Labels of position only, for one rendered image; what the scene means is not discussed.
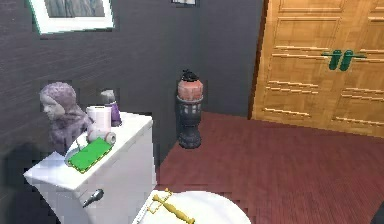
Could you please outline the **purple soap bottle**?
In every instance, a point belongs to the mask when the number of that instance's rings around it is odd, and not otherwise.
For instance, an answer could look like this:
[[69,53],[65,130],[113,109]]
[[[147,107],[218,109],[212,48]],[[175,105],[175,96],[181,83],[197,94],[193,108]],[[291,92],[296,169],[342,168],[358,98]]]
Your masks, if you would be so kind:
[[111,125],[113,127],[120,126],[122,124],[122,120],[114,91],[111,89],[104,90],[100,93],[100,96],[104,105],[111,108]]

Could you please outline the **small white paper roll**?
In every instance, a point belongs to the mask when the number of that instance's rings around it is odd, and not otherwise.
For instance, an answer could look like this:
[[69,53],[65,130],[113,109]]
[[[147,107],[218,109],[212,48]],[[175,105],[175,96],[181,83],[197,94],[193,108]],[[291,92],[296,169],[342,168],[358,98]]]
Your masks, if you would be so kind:
[[104,140],[110,145],[114,145],[116,142],[116,134],[114,132],[93,130],[89,131],[87,134],[87,141],[89,143],[95,141],[98,138]]

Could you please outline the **white toilet paper roll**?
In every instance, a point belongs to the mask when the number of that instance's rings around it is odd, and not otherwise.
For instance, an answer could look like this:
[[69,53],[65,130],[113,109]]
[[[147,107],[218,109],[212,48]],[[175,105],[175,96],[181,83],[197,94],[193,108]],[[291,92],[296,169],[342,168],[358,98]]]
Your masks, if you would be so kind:
[[89,131],[105,131],[111,130],[111,108],[106,106],[89,106],[86,108],[88,117],[93,121],[88,126]]

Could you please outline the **green flat book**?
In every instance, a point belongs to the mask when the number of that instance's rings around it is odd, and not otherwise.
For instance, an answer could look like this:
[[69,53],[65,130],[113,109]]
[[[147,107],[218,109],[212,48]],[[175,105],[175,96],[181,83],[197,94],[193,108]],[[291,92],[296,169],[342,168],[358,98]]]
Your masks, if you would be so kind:
[[68,159],[72,168],[84,174],[100,161],[112,149],[112,146],[101,138],[89,143],[82,150]]

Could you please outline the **grey bust statue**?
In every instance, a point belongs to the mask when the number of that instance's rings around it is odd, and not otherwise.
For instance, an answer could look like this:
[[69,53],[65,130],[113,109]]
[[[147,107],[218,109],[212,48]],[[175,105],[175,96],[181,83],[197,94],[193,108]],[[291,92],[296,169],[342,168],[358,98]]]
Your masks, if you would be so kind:
[[68,83],[46,85],[40,91],[40,102],[50,121],[52,148],[65,156],[72,143],[92,124],[92,120],[77,104],[76,92]]

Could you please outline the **grey toilet flush lever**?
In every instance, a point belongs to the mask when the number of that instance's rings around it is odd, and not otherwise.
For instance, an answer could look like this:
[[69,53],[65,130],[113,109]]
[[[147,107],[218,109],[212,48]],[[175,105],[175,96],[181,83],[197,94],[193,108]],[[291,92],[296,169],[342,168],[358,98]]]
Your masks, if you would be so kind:
[[99,201],[104,196],[104,190],[103,189],[97,189],[87,200],[83,203],[83,208],[87,207],[88,205],[92,204],[95,201]]

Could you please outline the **wooden room door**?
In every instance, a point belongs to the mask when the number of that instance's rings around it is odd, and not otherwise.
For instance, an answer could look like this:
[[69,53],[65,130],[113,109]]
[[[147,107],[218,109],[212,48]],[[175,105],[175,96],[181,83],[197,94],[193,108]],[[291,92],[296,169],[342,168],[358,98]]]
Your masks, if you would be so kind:
[[[251,118],[384,138],[384,0],[265,0]],[[341,50],[335,70],[324,52]],[[339,69],[344,52],[355,55]]]

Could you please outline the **dark pedestal with pink pot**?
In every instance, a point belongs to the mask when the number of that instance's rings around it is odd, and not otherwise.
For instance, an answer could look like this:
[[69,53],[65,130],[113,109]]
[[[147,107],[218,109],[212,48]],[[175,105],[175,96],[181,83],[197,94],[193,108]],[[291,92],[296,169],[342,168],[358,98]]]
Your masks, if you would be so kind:
[[198,126],[201,121],[203,84],[199,77],[185,69],[177,86],[180,129],[179,145],[184,149],[195,149],[201,145]]

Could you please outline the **white framed wall picture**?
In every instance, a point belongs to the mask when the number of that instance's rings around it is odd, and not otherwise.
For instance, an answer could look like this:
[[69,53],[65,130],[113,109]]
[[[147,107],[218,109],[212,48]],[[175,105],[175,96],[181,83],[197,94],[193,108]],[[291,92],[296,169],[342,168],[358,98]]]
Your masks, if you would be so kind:
[[114,27],[111,0],[28,0],[40,35]]

